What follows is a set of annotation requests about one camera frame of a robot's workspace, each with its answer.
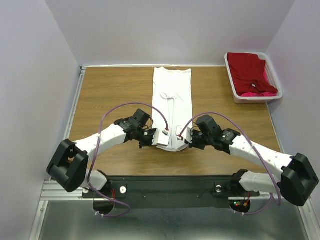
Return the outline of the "white t shirt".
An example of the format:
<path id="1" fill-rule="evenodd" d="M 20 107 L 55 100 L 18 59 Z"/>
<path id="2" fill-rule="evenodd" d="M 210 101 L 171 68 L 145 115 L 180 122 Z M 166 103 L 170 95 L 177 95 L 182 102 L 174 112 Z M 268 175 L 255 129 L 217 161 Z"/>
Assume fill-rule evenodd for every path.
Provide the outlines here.
<path id="1" fill-rule="evenodd" d="M 180 152 L 188 147 L 178 134 L 193 117 L 192 106 L 192 70 L 169 70 L 156 67 L 153 72 L 152 110 L 153 127 L 164 130 L 166 124 L 160 115 L 162 113 L 168 123 L 169 143 L 158 148 L 167 152 Z"/>

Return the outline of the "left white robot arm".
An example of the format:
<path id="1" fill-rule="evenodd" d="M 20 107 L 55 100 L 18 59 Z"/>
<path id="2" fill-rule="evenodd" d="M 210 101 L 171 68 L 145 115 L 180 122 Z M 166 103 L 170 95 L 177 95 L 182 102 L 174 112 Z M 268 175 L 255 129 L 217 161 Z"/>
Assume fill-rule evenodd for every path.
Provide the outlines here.
<path id="1" fill-rule="evenodd" d="M 106 175 L 88 168 L 88 164 L 94 164 L 99 154 L 128 141 L 138 141 L 140 148 L 154 146 L 160 131 L 145 128 L 150 118 L 149 114 L 138 109 L 133 116 L 116 120 L 100 133 L 76 141 L 63 140 L 46 172 L 68 193 L 87 188 L 94 189 L 100 197 L 108 196 L 111 184 Z"/>

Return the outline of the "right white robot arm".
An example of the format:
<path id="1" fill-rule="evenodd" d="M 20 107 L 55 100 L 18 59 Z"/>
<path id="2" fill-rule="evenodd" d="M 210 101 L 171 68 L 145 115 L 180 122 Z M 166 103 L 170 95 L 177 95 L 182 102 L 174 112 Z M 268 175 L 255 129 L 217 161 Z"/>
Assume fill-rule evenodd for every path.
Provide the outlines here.
<path id="1" fill-rule="evenodd" d="M 266 170 L 266 173 L 240 170 L 235 175 L 236 179 L 230 182 L 233 194 L 266 192 L 276 194 L 279 200 L 285 199 L 295 206 L 305 205 L 320 182 L 305 155 L 289 155 L 269 149 L 250 140 L 240 128 L 222 129 L 211 115 L 211 112 L 205 112 L 193 117 L 179 137 L 191 148 L 203 150 L 211 146 Z"/>

